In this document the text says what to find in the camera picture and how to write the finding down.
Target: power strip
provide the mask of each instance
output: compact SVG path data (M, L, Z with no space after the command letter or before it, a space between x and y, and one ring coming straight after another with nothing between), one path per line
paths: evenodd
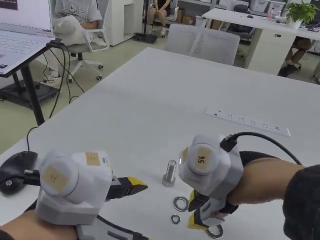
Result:
M232 113L223 112L221 110L216 110L210 107L207 107L204 114L210 117L227 120L236 124L245 125L255 129L261 129L270 133L279 134L286 137L291 136L289 129L286 127L281 127L276 124L270 124L262 120L253 119L251 117L238 116Z

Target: potted plant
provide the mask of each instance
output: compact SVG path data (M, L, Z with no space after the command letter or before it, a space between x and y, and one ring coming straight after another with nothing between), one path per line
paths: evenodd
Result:
M311 3L289 3L286 6L287 15L286 19L289 21L288 25L290 28L298 29L300 24L303 22L308 24L315 18L318 8Z

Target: black table stand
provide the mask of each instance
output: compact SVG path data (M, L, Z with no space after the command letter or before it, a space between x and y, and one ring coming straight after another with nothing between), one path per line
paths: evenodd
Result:
M49 50L49 47L44 47L28 60L15 67L13 70L5 75L1 75L2 78L8 78L12 75L14 84L8 85L0 89L0 98L33 110L33 114L38 126L45 122L45 118L40 106L40 101L48 98L55 97L59 89L47 86L41 83L37 83L35 86L29 64ZM21 71L23 80L19 81L17 71Z

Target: yellow label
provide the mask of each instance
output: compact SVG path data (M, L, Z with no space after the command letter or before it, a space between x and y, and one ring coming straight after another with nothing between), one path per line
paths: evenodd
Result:
M86 152L85 158L86 158L86 164L88 166L100 166L101 165L98 153L96 153L96 152Z
M212 150L207 147L200 146L197 152L195 167L197 169L206 170L210 161Z
M68 177L53 166L48 166L44 171L44 174L41 175L41 178L46 182L46 184L59 193L64 189L69 181Z
M186 162L186 160L187 160L187 155L188 155L188 147L185 149L185 150L183 150L183 152L182 152L182 163L184 164L185 162Z

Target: sneaker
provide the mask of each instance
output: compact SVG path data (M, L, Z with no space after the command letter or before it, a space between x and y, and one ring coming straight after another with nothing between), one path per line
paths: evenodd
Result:
M288 77L290 74L293 74L297 68L293 64L289 64L280 69L278 76L280 77Z
M167 34L167 31L168 31L168 29L163 26L161 29L161 32L160 32L161 37L164 37Z
M150 25L149 29L148 29L148 34L152 34L154 31L154 26Z
M56 74L50 73L49 75L45 75L41 83L54 88L59 88L61 80L62 78L60 75L57 76Z

